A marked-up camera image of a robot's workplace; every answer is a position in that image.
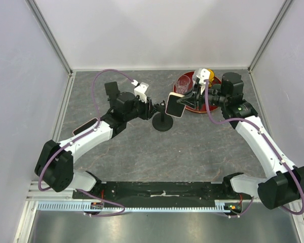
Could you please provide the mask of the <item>pink-cased smartphone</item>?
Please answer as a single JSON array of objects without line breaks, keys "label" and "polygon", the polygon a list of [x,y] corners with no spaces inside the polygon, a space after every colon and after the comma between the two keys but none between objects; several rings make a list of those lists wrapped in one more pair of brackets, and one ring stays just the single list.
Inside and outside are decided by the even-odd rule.
[{"label": "pink-cased smartphone", "polygon": [[177,101],[183,97],[184,95],[182,94],[170,92],[166,104],[165,113],[173,117],[181,118],[185,110],[185,105],[178,103]]}]

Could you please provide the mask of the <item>black round-base phone stand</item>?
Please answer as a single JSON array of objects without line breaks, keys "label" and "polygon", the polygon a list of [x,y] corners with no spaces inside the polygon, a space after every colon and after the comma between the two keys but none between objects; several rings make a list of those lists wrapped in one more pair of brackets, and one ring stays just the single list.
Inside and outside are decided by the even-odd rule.
[{"label": "black round-base phone stand", "polygon": [[165,112],[157,112],[152,119],[152,125],[157,131],[166,132],[173,127],[173,118],[170,115],[167,115]]}]

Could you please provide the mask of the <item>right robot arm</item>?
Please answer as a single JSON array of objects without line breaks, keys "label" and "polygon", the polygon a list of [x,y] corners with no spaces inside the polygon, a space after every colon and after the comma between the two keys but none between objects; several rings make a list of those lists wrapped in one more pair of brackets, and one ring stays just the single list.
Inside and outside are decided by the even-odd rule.
[{"label": "right robot arm", "polygon": [[220,84],[215,84],[214,74],[206,68],[198,69],[192,76],[193,88],[182,95],[177,103],[190,108],[206,106],[209,119],[210,106],[221,108],[224,120],[247,142],[265,172],[265,178],[250,177],[243,173],[226,176],[222,186],[223,196],[234,199],[240,193],[259,198],[268,209],[281,207],[285,211],[304,213],[304,167],[297,167],[278,147],[264,128],[255,108],[243,96],[244,82],[240,74],[227,72]]}]

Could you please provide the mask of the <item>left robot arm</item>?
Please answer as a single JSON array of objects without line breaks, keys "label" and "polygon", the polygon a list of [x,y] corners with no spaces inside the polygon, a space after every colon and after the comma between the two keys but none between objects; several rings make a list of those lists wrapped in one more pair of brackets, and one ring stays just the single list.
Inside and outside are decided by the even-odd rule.
[{"label": "left robot arm", "polygon": [[120,134],[129,121],[149,120],[155,113],[165,110],[164,101],[157,104],[153,104],[151,98],[141,101],[130,92],[111,94],[108,101],[109,110],[93,125],[69,139],[44,144],[35,167],[40,191],[80,189],[88,198],[96,199],[101,194],[99,179],[88,171],[74,170],[75,162],[97,145]]}]

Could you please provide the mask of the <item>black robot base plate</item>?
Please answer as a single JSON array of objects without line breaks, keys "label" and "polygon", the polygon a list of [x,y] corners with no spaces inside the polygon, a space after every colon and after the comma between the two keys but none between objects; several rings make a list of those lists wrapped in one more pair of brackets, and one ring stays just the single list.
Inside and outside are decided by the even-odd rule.
[{"label": "black robot base plate", "polygon": [[197,208],[213,207],[216,200],[251,199],[211,182],[102,182],[90,194],[126,208]]}]

